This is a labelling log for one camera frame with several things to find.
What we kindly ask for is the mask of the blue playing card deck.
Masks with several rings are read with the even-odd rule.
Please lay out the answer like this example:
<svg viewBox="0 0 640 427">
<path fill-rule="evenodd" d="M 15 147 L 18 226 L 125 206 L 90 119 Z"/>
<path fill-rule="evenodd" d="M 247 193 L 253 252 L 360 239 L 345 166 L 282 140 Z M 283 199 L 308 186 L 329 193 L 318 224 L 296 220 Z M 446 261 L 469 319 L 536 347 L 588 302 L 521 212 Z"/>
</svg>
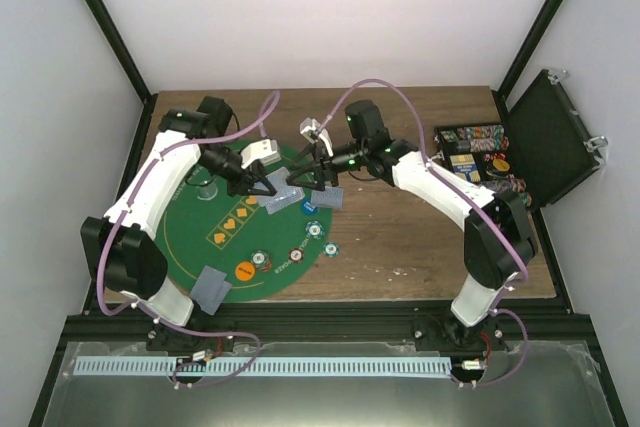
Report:
<svg viewBox="0 0 640 427">
<path fill-rule="evenodd" d="M 304 199 L 305 193 L 301 187 L 287 184 L 286 179 L 289 175 L 290 172 L 286 167 L 280 167 L 266 176 L 266 179 L 276 189 L 276 193 L 274 196 L 258 196 L 257 200 L 269 215 Z"/>
</svg>

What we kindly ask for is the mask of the blue small blind button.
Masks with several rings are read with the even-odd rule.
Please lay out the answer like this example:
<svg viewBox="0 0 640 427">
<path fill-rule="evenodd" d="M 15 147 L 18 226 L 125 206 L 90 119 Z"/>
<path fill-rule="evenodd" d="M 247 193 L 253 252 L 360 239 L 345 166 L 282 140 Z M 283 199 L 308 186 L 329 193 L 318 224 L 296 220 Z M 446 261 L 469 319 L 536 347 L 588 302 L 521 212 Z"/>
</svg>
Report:
<svg viewBox="0 0 640 427">
<path fill-rule="evenodd" d="M 301 203 L 301 210 L 305 215 L 315 215 L 318 212 L 318 208 L 312 205 L 309 200 L 304 200 Z"/>
</svg>

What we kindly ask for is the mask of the poker chip stack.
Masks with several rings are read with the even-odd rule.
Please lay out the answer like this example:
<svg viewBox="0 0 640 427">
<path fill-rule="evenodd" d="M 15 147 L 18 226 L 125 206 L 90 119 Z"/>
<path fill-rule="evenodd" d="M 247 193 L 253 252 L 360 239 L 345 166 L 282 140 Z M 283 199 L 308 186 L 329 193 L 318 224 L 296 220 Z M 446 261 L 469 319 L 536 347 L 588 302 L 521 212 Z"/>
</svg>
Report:
<svg viewBox="0 0 640 427">
<path fill-rule="evenodd" d="M 324 226 L 317 220 L 309 221 L 305 226 L 305 231 L 313 239 L 321 239 L 325 236 Z"/>
<path fill-rule="evenodd" d="M 272 257 L 264 250 L 256 250 L 251 253 L 250 261 L 259 272 L 268 272 L 272 269 Z"/>
</svg>

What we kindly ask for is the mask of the red poker chip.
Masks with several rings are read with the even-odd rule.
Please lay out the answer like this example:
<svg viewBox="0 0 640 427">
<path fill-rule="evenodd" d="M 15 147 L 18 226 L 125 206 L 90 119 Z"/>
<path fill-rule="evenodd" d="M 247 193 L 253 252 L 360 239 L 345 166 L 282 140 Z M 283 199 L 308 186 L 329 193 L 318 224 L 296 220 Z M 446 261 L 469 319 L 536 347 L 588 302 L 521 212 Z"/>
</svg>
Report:
<svg viewBox="0 0 640 427">
<path fill-rule="evenodd" d="M 304 259 L 304 250 L 293 248 L 288 253 L 288 260 L 292 263 L 299 263 Z"/>
</svg>

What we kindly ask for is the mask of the orange big blind button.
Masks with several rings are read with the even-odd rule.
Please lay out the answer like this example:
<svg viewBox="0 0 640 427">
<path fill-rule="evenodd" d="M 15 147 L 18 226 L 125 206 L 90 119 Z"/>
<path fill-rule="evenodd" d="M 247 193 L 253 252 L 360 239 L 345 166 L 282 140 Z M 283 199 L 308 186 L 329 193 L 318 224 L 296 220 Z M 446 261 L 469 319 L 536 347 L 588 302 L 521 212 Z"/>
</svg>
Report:
<svg viewBox="0 0 640 427">
<path fill-rule="evenodd" d="M 256 276 L 256 267 L 252 262 L 243 261 L 236 265 L 234 275 L 240 282 L 249 282 Z"/>
</svg>

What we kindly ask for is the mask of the single teal poker chip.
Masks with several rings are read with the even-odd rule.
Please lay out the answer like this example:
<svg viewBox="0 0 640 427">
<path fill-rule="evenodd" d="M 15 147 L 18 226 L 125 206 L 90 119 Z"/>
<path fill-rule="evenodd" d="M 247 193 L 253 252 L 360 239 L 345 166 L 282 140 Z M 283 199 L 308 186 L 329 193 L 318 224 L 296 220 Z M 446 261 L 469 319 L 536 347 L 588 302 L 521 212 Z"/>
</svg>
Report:
<svg viewBox="0 0 640 427">
<path fill-rule="evenodd" d="M 335 257 L 339 253 L 339 246 L 334 242 L 327 242 L 323 247 L 323 253 L 327 257 Z"/>
</svg>

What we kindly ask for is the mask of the blue checkered playing card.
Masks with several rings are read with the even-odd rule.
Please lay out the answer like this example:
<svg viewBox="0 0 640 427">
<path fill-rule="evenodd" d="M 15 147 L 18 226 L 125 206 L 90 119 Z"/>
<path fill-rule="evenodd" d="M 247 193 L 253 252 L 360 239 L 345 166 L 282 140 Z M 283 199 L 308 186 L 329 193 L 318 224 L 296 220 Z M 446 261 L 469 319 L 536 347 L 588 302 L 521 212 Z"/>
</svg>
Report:
<svg viewBox="0 0 640 427">
<path fill-rule="evenodd" d="M 232 285 L 227 281 L 203 285 L 199 288 L 194 300 L 203 312 L 213 316 L 231 290 Z"/>
</svg>

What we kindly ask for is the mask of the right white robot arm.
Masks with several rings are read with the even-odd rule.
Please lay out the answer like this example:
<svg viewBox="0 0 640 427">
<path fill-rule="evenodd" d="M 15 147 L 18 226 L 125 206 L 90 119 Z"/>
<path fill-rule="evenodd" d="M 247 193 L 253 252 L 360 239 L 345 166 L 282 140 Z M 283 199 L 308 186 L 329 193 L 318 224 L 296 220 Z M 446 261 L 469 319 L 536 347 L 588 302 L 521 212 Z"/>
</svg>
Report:
<svg viewBox="0 0 640 427">
<path fill-rule="evenodd" d="M 289 166 L 290 186 L 321 192 L 338 185 L 344 172 L 366 169 L 376 180 L 408 192 L 448 217 L 463 233 L 467 277 L 444 325 L 447 343 L 458 350 L 480 337 L 479 325 L 496 313 L 505 291 L 528 279 L 537 244 L 525 206 L 513 192 L 494 192 L 456 176 L 428 159 L 417 146 L 395 139 L 370 100 L 346 108 L 352 136 L 335 146 L 323 124 L 305 119 L 299 127 L 306 147 Z"/>
</svg>

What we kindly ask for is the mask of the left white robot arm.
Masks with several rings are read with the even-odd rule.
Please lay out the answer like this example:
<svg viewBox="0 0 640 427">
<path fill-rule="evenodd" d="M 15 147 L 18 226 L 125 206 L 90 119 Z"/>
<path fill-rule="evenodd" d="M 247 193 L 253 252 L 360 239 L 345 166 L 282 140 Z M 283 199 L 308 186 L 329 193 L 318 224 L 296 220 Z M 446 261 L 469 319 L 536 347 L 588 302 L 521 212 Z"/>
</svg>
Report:
<svg viewBox="0 0 640 427">
<path fill-rule="evenodd" d="M 207 96 L 197 110 L 171 109 L 162 117 L 152 149 L 130 185 L 102 217 L 89 217 L 81 226 L 87 264 L 105 315 L 121 311 L 109 308 L 104 299 L 105 290 L 116 291 L 126 297 L 126 306 L 170 326 L 169 338 L 181 350 L 194 350 L 203 342 L 205 328 L 191 317 L 193 301 L 168 276 L 167 260 L 155 242 L 157 228 L 195 166 L 224 179 L 231 196 L 275 195 L 265 165 L 279 156 L 276 142 L 263 139 L 241 152 L 228 144 L 262 129 L 279 99 L 278 91 L 271 92 L 258 118 L 233 134 L 227 129 L 235 113 L 220 98 Z"/>
</svg>

